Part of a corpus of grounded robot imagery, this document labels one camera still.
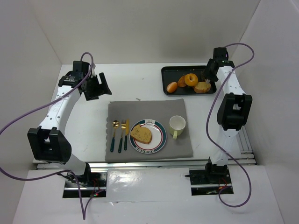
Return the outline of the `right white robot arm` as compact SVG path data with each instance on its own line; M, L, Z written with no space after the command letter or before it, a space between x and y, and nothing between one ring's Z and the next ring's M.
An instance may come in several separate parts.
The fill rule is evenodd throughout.
M227 48L218 47L213 50L213 58L207 63L204 77L211 81L220 81L224 93L222 103L217 112L217 123L220 130L216 141L225 152L218 149L209 157L206 171L213 175L222 175L228 168L227 153L232 150L232 143L241 128L247 123L252 96L245 93L233 69L235 65L229 60Z

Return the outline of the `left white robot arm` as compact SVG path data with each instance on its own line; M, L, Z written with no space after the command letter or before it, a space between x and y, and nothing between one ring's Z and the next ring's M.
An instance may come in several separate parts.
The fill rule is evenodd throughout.
M64 133L81 95L90 101L104 94L111 94L104 73L96 75L89 63L74 61L72 70L60 78L55 103L50 106L45 119L37 128L28 131L34 158L72 171L81 183L89 182L92 179L89 164L72 154L71 144Z

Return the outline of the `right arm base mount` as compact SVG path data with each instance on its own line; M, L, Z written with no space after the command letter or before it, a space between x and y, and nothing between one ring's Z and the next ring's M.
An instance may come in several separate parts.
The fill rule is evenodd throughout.
M191 185L192 196L210 196L222 194L233 194L232 180L229 169L223 175L208 174L205 169L190 169L185 175Z

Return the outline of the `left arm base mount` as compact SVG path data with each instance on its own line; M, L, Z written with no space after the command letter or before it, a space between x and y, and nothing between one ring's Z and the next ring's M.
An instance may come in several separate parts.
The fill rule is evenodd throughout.
M82 198L104 198L107 195L107 171L100 171L91 174L91 179L83 183L80 178L80 192ZM71 174L63 175L65 178L63 198L79 198L78 186Z

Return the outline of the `large bread slice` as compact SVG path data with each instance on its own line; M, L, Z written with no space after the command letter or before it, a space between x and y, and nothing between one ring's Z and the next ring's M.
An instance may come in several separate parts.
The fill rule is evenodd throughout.
M152 140L152 133L150 129L140 126L140 124L133 127L130 136L138 142L149 144Z

